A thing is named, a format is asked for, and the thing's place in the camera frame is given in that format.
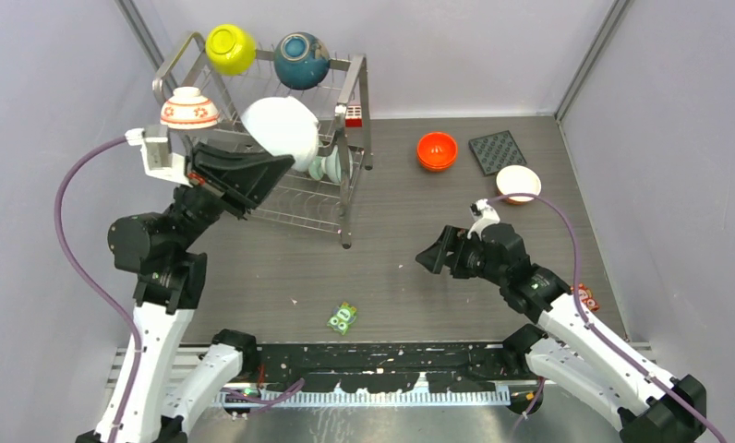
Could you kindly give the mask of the orange bowl white inside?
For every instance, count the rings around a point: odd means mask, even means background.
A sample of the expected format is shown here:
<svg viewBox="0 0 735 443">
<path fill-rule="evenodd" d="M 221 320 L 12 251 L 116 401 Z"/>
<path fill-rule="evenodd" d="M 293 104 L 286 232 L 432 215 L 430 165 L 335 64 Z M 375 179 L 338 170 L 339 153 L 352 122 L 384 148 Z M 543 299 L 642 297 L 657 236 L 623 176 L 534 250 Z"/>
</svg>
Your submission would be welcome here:
<svg viewBox="0 0 735 443">
<path fill-rule="evenodd" d="M 542 183 L 539 176 L 530 168 L 522 165 L 510 165 L 502 168 L 496 175 L 496 187 L 500 195 L 518 194 L 508 197 L 506 201 L 522 205 L 533 200 L 531 195 L 541 193 Z"/>
</svg>

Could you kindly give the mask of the orange plastic bowl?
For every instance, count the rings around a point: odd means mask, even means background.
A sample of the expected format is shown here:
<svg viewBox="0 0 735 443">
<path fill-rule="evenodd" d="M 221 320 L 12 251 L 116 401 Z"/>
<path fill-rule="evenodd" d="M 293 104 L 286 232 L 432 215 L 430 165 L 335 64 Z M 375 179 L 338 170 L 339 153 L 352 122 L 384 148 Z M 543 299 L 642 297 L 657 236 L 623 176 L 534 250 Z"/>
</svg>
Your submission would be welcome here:
<svg viewBox="0 0 735 443">
<path fill-rule="evenodd" d="M 442 163 L 442 164 L 437 164 L 437 163 L 433 164 L 433 163 L 422 162 L 421 160 L 419 160 L 418 163 L 420 164 L 420 166 L 424 170 L 429 171 L 429 172 L 432 172 L 432 173 L 440 173 L 440 172 L 447 171 L 447 170 L 451 169 L 453 167 L 453 165 L 455 164 L 455 162 L 447 162 L 447 163 Z"/>
<path fill-rule="evenodd" d="M 427 163 L 456 162 L 458 151 L 455 139 L 444 132 L 427 133 L 416 144 L 417 160 Z"/>
</svg>

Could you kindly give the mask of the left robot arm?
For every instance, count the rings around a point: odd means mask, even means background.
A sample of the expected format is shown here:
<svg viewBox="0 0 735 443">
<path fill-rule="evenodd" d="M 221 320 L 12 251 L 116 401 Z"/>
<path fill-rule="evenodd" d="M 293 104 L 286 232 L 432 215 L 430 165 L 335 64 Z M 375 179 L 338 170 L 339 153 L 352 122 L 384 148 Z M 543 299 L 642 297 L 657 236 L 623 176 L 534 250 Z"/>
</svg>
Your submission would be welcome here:
<svg viewBox="0 0 735 443">
<path fill-rule="evenodd" d="M 289 155 L 237 153 L 196 144 L 175 156 L 175 182 L 162 212 L 114 221 L 107 244 L 114 266 L 135 275 L 134 306 L 121 316 L 130 330 L 126 359 L 96 427 L 82 442 L 186 442 L 201 415 L 232 379 L 259 370 L 256 338 L 223 329 L 198 365 L 174 389 L 175 355 L 199 306 L 208 257 L 190 247 L 224 213 L 244 218 L 294 165 Z"/>
</svg>

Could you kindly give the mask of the plain white bowl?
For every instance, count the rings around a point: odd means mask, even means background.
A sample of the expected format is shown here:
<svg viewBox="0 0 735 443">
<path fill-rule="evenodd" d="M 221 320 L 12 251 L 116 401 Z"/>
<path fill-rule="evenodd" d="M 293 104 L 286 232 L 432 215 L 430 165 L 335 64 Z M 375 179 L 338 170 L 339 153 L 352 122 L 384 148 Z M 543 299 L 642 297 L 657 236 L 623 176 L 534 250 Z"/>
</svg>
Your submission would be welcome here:
<svg viewBox="0 0 735 443">
<path fill-rule="evenodd" d="M 248 134 L 271 155 L 291 155 L 295 171 L 306 171 L 318 155 L 319 120 L 295 97 L 259 99 L 240 119 Z"/>
</svg>

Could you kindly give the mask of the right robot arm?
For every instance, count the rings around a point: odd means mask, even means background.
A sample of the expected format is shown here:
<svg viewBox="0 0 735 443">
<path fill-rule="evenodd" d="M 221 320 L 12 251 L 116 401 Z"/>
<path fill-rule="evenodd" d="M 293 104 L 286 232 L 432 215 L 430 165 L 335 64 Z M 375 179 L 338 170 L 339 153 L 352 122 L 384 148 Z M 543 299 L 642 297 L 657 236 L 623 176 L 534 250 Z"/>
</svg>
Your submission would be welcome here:
<svg viewBox="0 0 735 443">
<path fill-rule="evenodd" d="M 570 286 L 533 263 L 508 223 L 478 233 L 447 225 L 416 256 L 431 273 L 481 278 L 528 324 L 505 342 L 506 372 L 551 380 L 604 417 L 623 442 L 694 442 L 705 432 L 706 390 L 691 375 L 674 377 L 625 342 L 570 293 Z"/>
</svg>

